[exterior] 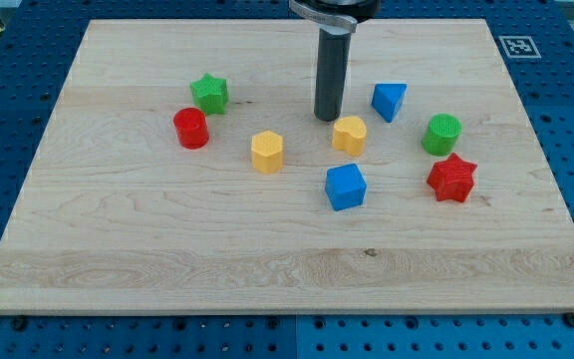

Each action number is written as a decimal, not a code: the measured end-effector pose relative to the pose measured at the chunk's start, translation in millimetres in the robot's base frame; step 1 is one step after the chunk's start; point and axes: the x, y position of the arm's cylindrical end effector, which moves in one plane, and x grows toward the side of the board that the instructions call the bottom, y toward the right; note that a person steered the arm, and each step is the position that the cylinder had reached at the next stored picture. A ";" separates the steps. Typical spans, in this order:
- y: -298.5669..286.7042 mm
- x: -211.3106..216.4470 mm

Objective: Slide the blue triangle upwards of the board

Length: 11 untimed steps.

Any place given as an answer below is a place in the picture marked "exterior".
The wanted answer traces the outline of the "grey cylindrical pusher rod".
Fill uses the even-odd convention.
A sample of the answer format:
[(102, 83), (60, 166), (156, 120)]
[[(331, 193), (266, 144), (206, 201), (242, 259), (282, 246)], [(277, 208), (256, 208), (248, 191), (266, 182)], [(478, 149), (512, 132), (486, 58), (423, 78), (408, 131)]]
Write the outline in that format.
[(324, 122), (339, 118), (346, 82), (351, 34), (319, 30), (314, 116)]

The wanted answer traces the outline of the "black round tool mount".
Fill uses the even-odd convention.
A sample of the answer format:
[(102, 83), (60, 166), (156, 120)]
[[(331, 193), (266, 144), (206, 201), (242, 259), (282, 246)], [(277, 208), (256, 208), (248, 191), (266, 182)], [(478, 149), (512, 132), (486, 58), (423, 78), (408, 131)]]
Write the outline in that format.
[(354, 33), (360, 23), (374, 18), (381, 0), (289, 0), (289, 9), (318, 25)]

